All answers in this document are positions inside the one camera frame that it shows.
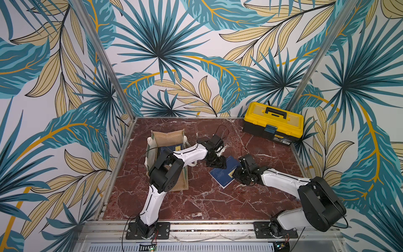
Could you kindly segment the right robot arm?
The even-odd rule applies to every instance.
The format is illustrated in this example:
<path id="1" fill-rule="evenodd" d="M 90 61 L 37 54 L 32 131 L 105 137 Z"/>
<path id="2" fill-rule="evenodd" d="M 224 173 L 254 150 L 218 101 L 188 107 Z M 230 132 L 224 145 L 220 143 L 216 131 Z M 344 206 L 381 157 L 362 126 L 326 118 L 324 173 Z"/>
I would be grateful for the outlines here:
<path id="1" fill-rule="evenodd" d="M 289 175 L 268 167 L 260 167 L 247 154 L 239 158 L 234 178 L 243 185 L 260 184 L 286 192 L 301 202 L 298 209 L 282 211 L 270 219 L 269 235 L 281 238 L 297 228 L 313 227 L 326 232 L 346 215 L 346 208 L 327 181 L 319 176 L 311 179 Z"/>

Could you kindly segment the blue book top stack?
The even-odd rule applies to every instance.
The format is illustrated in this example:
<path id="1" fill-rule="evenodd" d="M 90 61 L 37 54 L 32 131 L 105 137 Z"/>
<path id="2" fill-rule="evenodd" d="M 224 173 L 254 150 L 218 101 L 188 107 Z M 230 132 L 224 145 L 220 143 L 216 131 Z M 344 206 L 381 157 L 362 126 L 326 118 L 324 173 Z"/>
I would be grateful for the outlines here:
<path id="1" fill-rule="evenodd" d="M 177 152 L 177 151 L 182 151 L 184 150 L 184 145 L 181 144 L 175 144 L 171 146 L 166 146 L 166 147 L 159 147 L 160 151 L 172 151 L 172 152 Z"/>

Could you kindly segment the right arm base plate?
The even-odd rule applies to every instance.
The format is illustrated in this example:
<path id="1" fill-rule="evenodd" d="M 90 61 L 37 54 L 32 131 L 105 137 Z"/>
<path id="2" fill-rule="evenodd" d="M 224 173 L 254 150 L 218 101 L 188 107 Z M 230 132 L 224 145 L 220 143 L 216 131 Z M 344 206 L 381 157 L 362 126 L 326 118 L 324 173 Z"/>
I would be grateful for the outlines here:
<path id="1" fill-rule="evenodd" d="M 254 232 L 257 239 L 265 238 L 298 238 L 296 229 L 285 230 L 277 222 L 253 222 Z"/>

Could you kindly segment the blue book stack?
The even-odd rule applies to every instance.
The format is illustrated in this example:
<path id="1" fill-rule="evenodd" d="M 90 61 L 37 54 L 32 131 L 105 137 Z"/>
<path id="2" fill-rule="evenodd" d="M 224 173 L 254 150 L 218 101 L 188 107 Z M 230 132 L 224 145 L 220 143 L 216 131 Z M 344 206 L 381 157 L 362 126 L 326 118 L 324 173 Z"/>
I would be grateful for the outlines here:
<path id="1" fill-rule="evenodd" d="M 171 146 L 166 146 L 166 147 L 159 147 L 160 151 L 172 151 L 172 152 L 177 152 L 177 151 L 182 151 L 184 150 L 184 145 L 181 144 L 175 144 Z"/>
<path id="2" fill-rule="evenodd" d="M 234 180 L 233 174 L 239 166 L 240 162 L 234 157 L 229 156 L 226 160 L 225 169 L 214 168 L 209 173 L 222 189 L 225 189 Z"/>

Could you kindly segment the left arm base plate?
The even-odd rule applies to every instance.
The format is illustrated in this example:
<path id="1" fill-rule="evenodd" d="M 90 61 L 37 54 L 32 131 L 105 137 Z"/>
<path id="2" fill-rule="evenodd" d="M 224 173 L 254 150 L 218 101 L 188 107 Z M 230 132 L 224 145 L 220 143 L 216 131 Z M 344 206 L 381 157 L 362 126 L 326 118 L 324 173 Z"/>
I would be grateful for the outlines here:
<path id="1" fill-rule="evenodd" d="M 170 222 L 157 222 L 152 226 L 143 225 L 140 222 L 131 222 L 127 230 L 126 239 L 140 240 L 156 238 L 157 240 L 168 240 L 170 231 Z"/>

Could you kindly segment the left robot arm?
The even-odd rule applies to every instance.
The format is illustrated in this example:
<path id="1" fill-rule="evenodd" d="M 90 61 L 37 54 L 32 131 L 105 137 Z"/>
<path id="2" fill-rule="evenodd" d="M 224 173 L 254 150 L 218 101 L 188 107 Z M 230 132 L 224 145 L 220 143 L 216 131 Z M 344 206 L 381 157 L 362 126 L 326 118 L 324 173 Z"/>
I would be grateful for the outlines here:
<path id="1" fill-rule="evenodd" d="M 167 194 L 178 182 L 185 166 L 205 161 L 207 167 L 225 169 L 224 140 L 214 134 L 211 138 L 199 139 L 184 150 L 162 150 L 149 171 L 149 192 L 144 207 L 135 223 L 141 234 L 148 238 L 155 229 L 158 214 Z"/>

